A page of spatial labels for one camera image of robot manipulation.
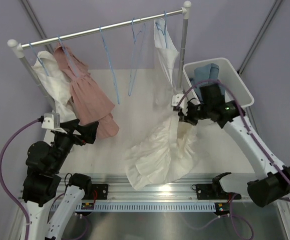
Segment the blue denim skirt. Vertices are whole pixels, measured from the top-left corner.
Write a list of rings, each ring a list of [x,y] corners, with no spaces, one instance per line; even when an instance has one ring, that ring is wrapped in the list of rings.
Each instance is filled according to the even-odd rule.
[[[206,80],[210,80],[210,79],[217,80],[218,74],[219,74],[219,66],[217,64],[211,63],[211,64],[207,64],[207,65],[204,65],[201,67],[197,67],[194,70],[194,79],[192,81],[192,85],[195,85],[198,82],[206,81]],[[196,86],[195,93],[198,96],[198,99],[200,101],[202,101],[200,87],[208,85],[210,83],[213,84],[213,82],[203,82],[203,83],[200,83]]]

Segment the white ruffled dress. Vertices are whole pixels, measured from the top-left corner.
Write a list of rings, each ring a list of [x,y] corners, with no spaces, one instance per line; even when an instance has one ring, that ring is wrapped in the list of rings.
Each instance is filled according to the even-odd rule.
[[[163,185],[187,175],[198,163],[194,147],[196,126],[167,117],[137,145],[126,150],[125,173],[136,191],[147,185]]]

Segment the blue wire hanger of skirt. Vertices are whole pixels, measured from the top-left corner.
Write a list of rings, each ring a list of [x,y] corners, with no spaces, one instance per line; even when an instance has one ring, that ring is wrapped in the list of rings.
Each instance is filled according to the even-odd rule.
[[[142,56],[144,36],[146,34],[146,24],[144,23],[138,32],[134,30],[135,19],[132,19],[131,30],[133,36],[133,48],[131,53],[131,62],[130,62],[130,74],[129,74],[129,84],[128,84],[128,96],[132,95],[134,83],[136,80],[138,66]]]

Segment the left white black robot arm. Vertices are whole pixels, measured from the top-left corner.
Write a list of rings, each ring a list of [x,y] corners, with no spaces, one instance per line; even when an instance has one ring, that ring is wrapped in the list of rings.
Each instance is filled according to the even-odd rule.
[[[28,149],[27,177],[23,184],[26,222],[23,240],[59,240],[76,205],[82,199],[97,199],[98,193],[90,176],[75,173],[68,182],[64,196],[52,217],[49,212],[56,201],[60,169],[74,145],[93,144],[99,123],[86,126],[79,119],[55,125],[51,122],[54,142],[38,141]]]

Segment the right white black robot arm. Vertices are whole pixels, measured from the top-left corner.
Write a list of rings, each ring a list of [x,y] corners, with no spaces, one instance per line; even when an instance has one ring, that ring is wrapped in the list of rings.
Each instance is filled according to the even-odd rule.
[[[193,125],[205,119],[217,123],[243,152],[256,179],[233,178],[227,173],[212,185],[213,195],[217,198],[223,198],[229,192],[248,195],[259,207],[276,200],[290,202],[290,166],[285,165],[266,146],[236,98],[225,101],[220,90],[222,86],[222,83],[210,79],[195,84],[194,87],[200,89],[202,103],[188,101],[183,119]]]

